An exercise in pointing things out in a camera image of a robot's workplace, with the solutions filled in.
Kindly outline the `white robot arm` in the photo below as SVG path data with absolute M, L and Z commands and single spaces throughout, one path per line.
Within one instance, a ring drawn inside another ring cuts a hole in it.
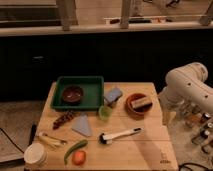
M 166 74 L 166 86 L 158 94 L 165 126 L 171 119 L 171 112 L 185 101 L 213 115 L 213 88 L 205 84 L 207 78 L 208 70 L 199 62 L 172 69 Z

